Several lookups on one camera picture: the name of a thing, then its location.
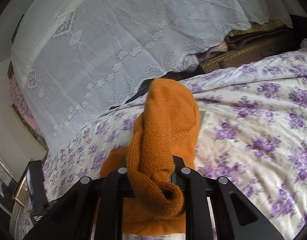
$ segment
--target pink cloth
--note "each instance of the pink cloth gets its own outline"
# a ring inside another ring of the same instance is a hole
[[[20,115],[23,119],[30,125],[30,127],[38,134],[42,134],[40,128],[38,127],[34,117],[32,116],[31,111],[28,108],[26,100],[21,93],[20,87],[18,86],[17,80],[15,75],[12,76],[10,80],[10,94],[13,103],[15,104],[16,108],[18,109]]]

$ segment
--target orange sweater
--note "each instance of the orange sweater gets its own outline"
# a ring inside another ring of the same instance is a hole
[[[172,155],[194,168],[198,132],[199,108],[190,91],[176,81],[155,79],[129,147],[111,150],[100,171],[100,177],[105,177],[127,160],[128,178],[137,198],[124,199],[124,233],[185,232],[183,194],[168,181],[175,170]]]

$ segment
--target orange knit garment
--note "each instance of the orange knit garment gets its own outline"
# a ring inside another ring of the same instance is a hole
[[[137,198],[124,199],[124,233],[185,232],[183,194],[168,181],[175,170],[172,155],[194,168],[198,132],[199,108],[190,91],[176,81],[154,79],[129,147],[111,150],[100,171],[104,177],[127,160],[128,178]]]

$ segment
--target white fabric with purple flowers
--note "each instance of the white fabric with purple flowers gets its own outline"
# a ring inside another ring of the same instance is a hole
[[[307,221],[307,41],[305,48],[182,81],[206,114],[195,165],[209,178],[228,177],[286,240]],[[44,167],[49,200],[82,176],[97,178],[113,147],[128,145],[146,95],[94,120]],[[32,227],[29,204],[18,239]],[[170,236],[124,239],[176,240]]]

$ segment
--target silver screw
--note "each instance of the silver screw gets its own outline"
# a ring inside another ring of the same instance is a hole
[[[191,172],[191,170],[190,170],[190,168],[188,168],[188,167],[184,167],[184,168],[181,169],[181,172],[182,172],[183,174],[189,174],[189,173]]]
[[[121,167],[121,168],[118,169],[118,172],[119,172],[120,174],[125,174],[125,173],[127,172],[127,168]]]
[[[80,179],[80,182],[81,182],[82,184],[88,184],[88,183],[90,182],[90,178],[89,178],[89,177],[82,177],[82,178]]]
[[[219,182],[220,182],[221,184],[227,184],[227,183],[228,183],[228,179],[227,179],[226,177],[220,177],[220,178],[219,178]]]

